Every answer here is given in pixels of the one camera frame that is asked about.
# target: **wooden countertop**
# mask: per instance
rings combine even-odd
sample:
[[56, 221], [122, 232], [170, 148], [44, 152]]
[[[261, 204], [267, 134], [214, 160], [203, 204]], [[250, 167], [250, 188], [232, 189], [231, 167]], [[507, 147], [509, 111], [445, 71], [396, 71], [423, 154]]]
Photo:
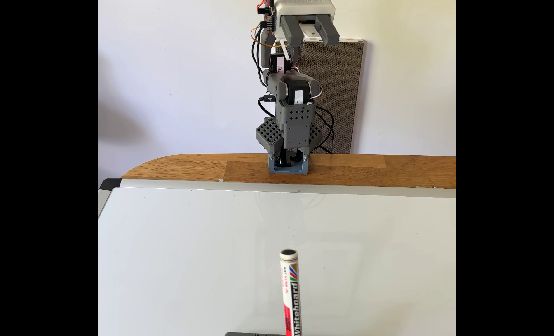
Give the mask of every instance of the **wooden countertop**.
[[267, 154], [180, 154], [140, 164], [125, 179], [456, 188], [455, 156], [311, 154], [308, 175], [269, 174]]

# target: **wire connector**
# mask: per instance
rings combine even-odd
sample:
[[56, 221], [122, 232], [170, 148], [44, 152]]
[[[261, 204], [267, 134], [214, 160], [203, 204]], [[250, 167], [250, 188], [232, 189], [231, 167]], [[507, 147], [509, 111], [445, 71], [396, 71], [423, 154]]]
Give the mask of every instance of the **wire connector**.
[[271, 14], [271, 9], [269, 7], [258, 7], [256, 8], [257, 14]]

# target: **cardboard scratcher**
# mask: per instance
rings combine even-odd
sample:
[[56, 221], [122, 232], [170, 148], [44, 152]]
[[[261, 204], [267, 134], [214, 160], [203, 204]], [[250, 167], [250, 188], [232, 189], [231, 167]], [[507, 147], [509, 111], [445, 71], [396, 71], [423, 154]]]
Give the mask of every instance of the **cardboard scratcher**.
[[[327, 109], [335, 118], [334, 153], [349, 154], [352, 148], [363, 49], [360, 39], [342, 38], [337, 45], [324, 45], [318, 38], [305, 38], [296, 63], [301, 73], [316, 79], [323, 87], [322, 95], [315, 100], [317, 106]], [[331, 122], [327, 113], [318, 109], [317, 112]], [[315, 123], [324, 134], [329, 132], [319, 118], [315, 118]], [[331, 150], [331, 139], [323, 147]], [[326, 153], [320, 148], [313, 152]]]

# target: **white wire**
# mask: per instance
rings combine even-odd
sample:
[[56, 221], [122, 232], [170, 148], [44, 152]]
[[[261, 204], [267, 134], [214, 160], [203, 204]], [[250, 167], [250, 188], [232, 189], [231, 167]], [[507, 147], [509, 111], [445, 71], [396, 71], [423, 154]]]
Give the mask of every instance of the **white wire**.
[[311, 99], [318, 98], [319, 95], [322, 94], [322, 86], [319, 86], [321, 88], [321, 92], [318, 93], [318, 95], [315, 95], [314, 97], [311, 97]]

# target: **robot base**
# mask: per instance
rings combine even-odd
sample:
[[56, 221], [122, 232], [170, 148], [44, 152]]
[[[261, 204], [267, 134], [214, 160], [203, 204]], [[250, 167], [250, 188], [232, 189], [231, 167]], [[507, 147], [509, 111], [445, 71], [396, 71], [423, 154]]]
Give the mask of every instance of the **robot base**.
[[273, 153], [269, 153], [269, 174], [308, 174], [308, 156], [304, 155], [303, 160], [300, 162], [292, 161], [291, 167], [277, 167], [275, 166], [275, 157]]

